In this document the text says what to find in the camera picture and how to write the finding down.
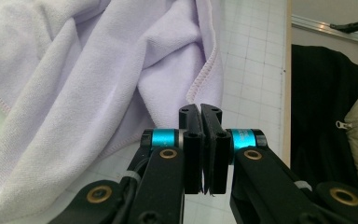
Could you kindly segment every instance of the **light purple fabric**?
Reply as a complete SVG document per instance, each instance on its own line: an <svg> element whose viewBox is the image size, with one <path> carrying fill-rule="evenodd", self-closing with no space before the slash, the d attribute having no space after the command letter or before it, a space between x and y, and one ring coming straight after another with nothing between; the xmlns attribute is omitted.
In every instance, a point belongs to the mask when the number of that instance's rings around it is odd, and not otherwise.
<svg viewBox="0 0 358 224"><path fill-rule="evenodd" d="M181 106L220 106L216 6L0 0L0 223L42 212L145 128L177 128Z"/></svg>

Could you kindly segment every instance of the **black cable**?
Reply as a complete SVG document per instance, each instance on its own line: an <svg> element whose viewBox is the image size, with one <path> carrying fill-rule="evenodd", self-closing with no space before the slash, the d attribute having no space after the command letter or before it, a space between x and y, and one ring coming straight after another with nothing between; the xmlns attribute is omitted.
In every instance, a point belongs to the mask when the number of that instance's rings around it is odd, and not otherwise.
<svg viewBox="0 0 358 224"><path fill-rule="evenodd" d="M354 224L354 222L348 220L347 218L342 217L332 211L329 211L316 203L314 205L319 209L319 211L322 212L322 214L324 214L325 217L327 217L331 221L334 221L334 223Z"/></svg>
<svg viewBox="0 0 358 224"><path fill-rule="evenodd" d="M133 169L134 172L139 174L139 171L146 167L148 162L148 158L145 158L141 160ZM124 180L124 182L120 182L120 185L122 184L122 187L126 189L128 186L128 190L125 197L124 204L120 207L117 214L115 215L115 218L112 221L112 224L121 224L125 220L127 220L128 214L130 212L130 208L132 206L132 202L135 198L136 191L138 189L138 184L135 179L131 178L129 181Z"/></svg>
<svg viewBox="0 0 358 224"><path fill-rule="evenodd" d="M122 224L123 221L127 219L133 199L135 198L136 186L136 180L132 179L130 181L129 191L127 193L126 200L123 206L121 206L120 210L118 210L117 214L115 215L112 224Z"/></svg>

